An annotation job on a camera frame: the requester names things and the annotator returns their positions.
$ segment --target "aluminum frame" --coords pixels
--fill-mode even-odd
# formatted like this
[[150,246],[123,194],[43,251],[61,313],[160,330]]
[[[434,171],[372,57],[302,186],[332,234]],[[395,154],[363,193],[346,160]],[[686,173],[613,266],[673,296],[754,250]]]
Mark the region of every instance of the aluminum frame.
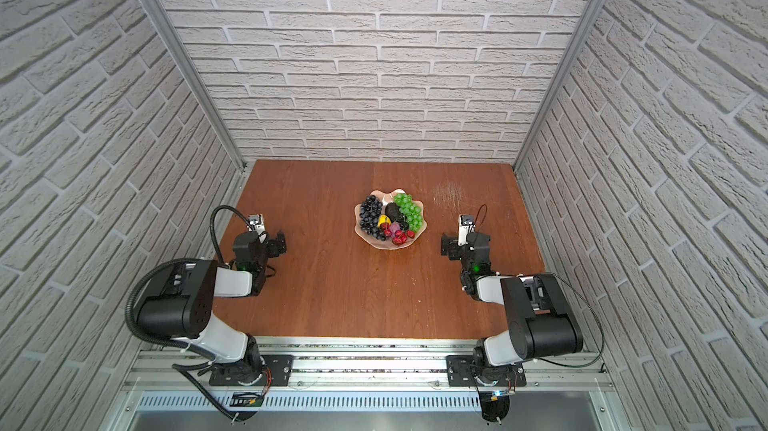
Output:
[[565,84],[565,80],[568,79],[568,75],[571,73],[571,68],[576,62],[576,59],[581,52],[581,48],[583,48],[584,44],[587,42],[587,38],[589,38],[589,34],[592,31],[592,26],[594,25],[594,22],[598,20],[598,16],[600,16],[600,12],[603,9],[603,4],[605,4],[606,1],[608,0],[589,0],[587,2],[584,12],[581,14],[581,18],[576,24],[574,32],[571,34],[571,39],[565,47],[565,52],[560,59],[558,68],[554,72],[552,81],[549,82],[549,87],[544,93],[542,104],[534,115],[531,127],[528,128],[528,133],[526,133],[525,139],[523,140],[523,146],[520,148],[520,152],[512,163],[512,168],[515,172],[517,172],[520,164],[523,163],[528,152],[531,151],[538,130],[542,128],[544,121],[549,117],[549,113],[552,110],[552,103],[560,92],[562,86]]
[[246,170],[246,162],[243,155],[240,154],[240,149],[237,147],[229,129],[224,124],[224,119],[221,118],[214,100],[208,94],[208,89],[203,83],[203,79],[200,78],[200,74],[197,72],[197,67],[192,62],[187,48],[179,37],[176,28],[173,23],[170,22],[168,13],[163,8],[160,0],[139,0],[144,7],[144,12],[147,14],[147,18],[152,22],[154,28],[158,32],[158,35],[168,48],[168,54],[174,59],[176,65],[179,68],[179,72],[187,81],[187,84],[192,90],[192,94],[200,103],[200,109],[203,110],[203,114],[210,122],[211,127],[214,129],[216,136],[221,141],[222,146],[226,150],[226,154],[229,155],[232,162],[237,167],[237,171],[244,173]]
[[[385,397],[395,392],[411,393],[411,396],[438,393],[439,396],[456,398],[467,396],[468,391],[475,393],[474,386],[448,386],[445,358],[455,354],[472,356],[472,351],[477,345],[476,340],[330,337],[257,337],[256,340],[264,354],[290,354],[294,357],[288,386],[271,389],[279,397],[309,397],[322,392],[326,392],[328,396]],[[596,353],[576,353],[556,359],[567,364],[583,364],[592,360],[595,355]],[[140,408],[144,392],[194,391],[192,385],[171,369],[170,365],[202,361],[193,353],[180,352],[173,348],[140,351],[110,407],[109,419],[105,420],[103,429],[128,429],[134,414]],[[616,389],[608,373],[601,372],[600,362],[586,368],[570,369],[534,359],[525,363],[524,368],[528,385],[518,388],[518,393],[590,392],[604,431],[629,429]],[[479,389],[501,391],[506,389],[506,386],[480,386]],[[217,387],[215,390],[222,393],[258,391],[260,387]],[[350,409],[338,407],[334,410]]]

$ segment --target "ventilation grille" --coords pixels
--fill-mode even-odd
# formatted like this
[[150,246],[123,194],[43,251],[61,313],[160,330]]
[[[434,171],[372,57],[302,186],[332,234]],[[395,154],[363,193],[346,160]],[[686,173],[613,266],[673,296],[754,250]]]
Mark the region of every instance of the ventilation grille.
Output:
[[[261,407],[231,407],[235,391],[212,394],[233,411],[479,411],[475,391],[270,391]],[[197,391],[144,391],[139,411],[213,411]]]

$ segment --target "aluminum corner post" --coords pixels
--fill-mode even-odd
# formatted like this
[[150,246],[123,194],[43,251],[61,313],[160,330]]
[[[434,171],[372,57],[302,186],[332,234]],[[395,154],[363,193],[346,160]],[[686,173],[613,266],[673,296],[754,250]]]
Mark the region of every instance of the aluminum corner post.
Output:
[[512,167],[515,173],[517,173],[519,165],[523,163],[525,156],[531,151],[539,129],[542,128],[544,121],[546,121],[546,119],[549,117],[554,99],[557,97],[558,92],[565,84],[565,80],[568,78],[568,74],[571,72],[571,67],[576,62],[576,59],[581,52],[581,48],[587,42],[589,33],[592,31],[592,26],[594,25],[594,22],[597,21],[598,16],[600,16],[600,12],[603,9],[603,4],[605,4],[606,1],[607,0],[589,0],[589,2],[587,2],[587,6],[584,8],[584,12],[581,14],[581,19],[576,24],[576,29],[574,30],[573,34],[571,34],[571,40],[565,47],[565,52],[560,59],[558,68],[554,72],[554,77],[552,78],[552,81],[549,82],[549,87],[544,93],[542,104],[539,106],[533,123],[528,129],[528,133],[525,135],[523,146],[520,148],[520,152],[514,159],[514,163],[512,163]]
[[221,141],[221,144],[226,150],[226,154],[229,155],[232,162],[235,164],[237,171],[240,173],[245,172],[245,160],[240,154],[240,149],[237,148],[234,139],[230,135],[229,130],[224,124],[224,120],[221,119],[219,111],[216,109],[214,100],[211,99],[208,94],[208,90],[200,78],[200,74],[197,72],[192,59],[187,53],[187,49],[181,42],[181,38],[176,32],[173,23],[170,22],[168,14],[165,12],[160,0],[139,0],[144,7],[144,12],[149,17],[149,20],[158,31],[158,35],[168,48],[170,57],[176,62],[179,68],[179,72],[187,81],[187,84],[192,90],[192,94],[200,103],[200,108],[203,110],[203,114],[213,127],[216,136]]

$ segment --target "mounting plate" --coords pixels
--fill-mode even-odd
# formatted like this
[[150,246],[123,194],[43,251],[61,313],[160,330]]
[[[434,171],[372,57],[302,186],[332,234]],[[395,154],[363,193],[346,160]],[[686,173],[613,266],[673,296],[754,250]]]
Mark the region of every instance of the mounting plate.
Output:
[[[472,357],[466,355],[446,356],[446,368],[448,370],[448,385],[452,387],[475,386],[475,374],[472,369],[475,364]],[[512,382],[515,387],[524,387],[528,381],[525,379],[525,371],[521,364],[510,364],[508,366],[485,367],[477,369],[480,376],[486,381],[503,381],[506,377],[517,376],[517,382]]]
[[[291,368],[293,367],[293,356],[289,354],[262,354],[261,357],[266,363],[266,367],[270,369],[272,373],[272,386],[284,387],[288,386],[288,379],[290,378]],[[210,373],[210,379],[208,384],[210,386],[237,386],[238,383],[234,383],[233,380],[227,379],[228,377],[221,373],[217,368],[213,368]],[[256,382],[251,386],[259,387],[266,384],[266,376],[262,374]]]

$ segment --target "wooden table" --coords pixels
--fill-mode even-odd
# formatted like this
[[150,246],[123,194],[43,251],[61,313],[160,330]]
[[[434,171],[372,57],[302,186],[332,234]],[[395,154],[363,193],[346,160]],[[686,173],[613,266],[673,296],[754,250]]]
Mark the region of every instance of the wooden table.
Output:
[[[424,202],[426,231],[411,246],[379,251],[355,232],[353,208],[379,189],[402,188]],[[216,299],[214,311],[237,330],[264,336],[472,339],[506,329],[502,306],[461,289],[461,264],[440,255],[442,233],[482,204],[493,269],[544,270],[512,167],[385,162],[258,161],[237,208],[282,229],[288,252],[270,260],[277,275],[258,297]],[[228,261],[237,217],[221,238]]]

